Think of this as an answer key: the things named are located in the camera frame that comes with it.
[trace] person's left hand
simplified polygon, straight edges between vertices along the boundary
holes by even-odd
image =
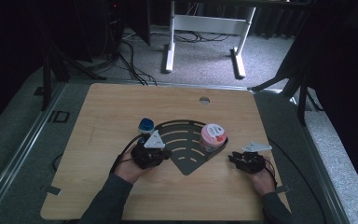
[[[145,170],[141,169],[132,160],[131,152],[134,147],[135,146],[132,146],[124,153],[123,158],[121,158],[121,162],[117,165],[116,170],[114,172],[115,175],[120,176],[122,179],[124,179],[125,181],[131,184],[134,184],[141,175],[152,169],[152,168],[148,168]]]

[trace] wooden tabletop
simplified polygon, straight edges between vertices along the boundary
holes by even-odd
[[[210,103],[200,102],[207,97]],[[141,119],[217,123],[226,148],[190,175],[170,160],[143,175],[124,208],[128,220],[260,220],[261,202],[245,173],[228,161],[251,141],[268,145],[255,98],[248,91],[93,84],[41,210],[45,219],[80,218],[102,188],[117,155],[138,134]],[[270,156],[271,151],[261,153]],[[276,169],[278,186],[281,179]],[[282,201],[288,207],[284,194]]]

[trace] gray carpet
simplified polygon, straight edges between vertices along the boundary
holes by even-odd
[[[197,44],[177,42],[173,72],[165,74],[162,67],[165,44],[168,43],[167,36],[153,36],[150,47],[138,37],[127,38],[134,48],[134,65],[152,75],[158,84],[174,83],[232,89],[258,85],[274,77],[284,55],[293,43],[293,39],[249,36],[243,52],[247,78],[238,80],[234,77],[232,62],[228,57],[229,49],[235,47],[238,40],[236,36],[231,36],[219,42]],[[130,60],[130,48],[127,45],[123,44],[120,52]],[[102,61],[103,59],[97,59],[95,63]],[[123,66],[122,61],[117,60],[115,65],[101,73],[101,76],[108,77],[105,82],[132,80],[132,83],[136,83],[133,81],[135,78],[121,68]],[[85,75],[71,71],[72,78],[54,107],[57,111],[70,112],[70,118],[67,123],[46,123],[11,188],[0,203],[0,223],[62,223],[44,220],[39,212],[46,197],[45,188],[54,176],[52,161],[63,152],[89,85],[95,82]],[[0,174],[40,110],[41,97],[33,96],[35,88],[40,85],[41,71],[39,70],[30,76],[0,118]],[[283,86],[284,81],[271,88],[279,90]],[[275,141],[304,173],[322,203],[327,223],[334,223],[321,187],[310,166],[308,159],[310,155],[306,148],[313,148],[314,145],[308,141],[310,137],[306,128],[300,126],[296,119],[296,106],[288,99],[269,91],[256,94],[255,99],[268,137]],[[304,180],[286,156],[272,143],[271,145],[274,147],[273,153],[283,184],[292,189],[287,197],[296,223],[323,223],[322,213]]]

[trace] red and white container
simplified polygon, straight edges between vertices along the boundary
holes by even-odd
[[[218,124],[210,123],[202,127],[200,145],[207,152],[214,152],[227,139],[226,131]]]

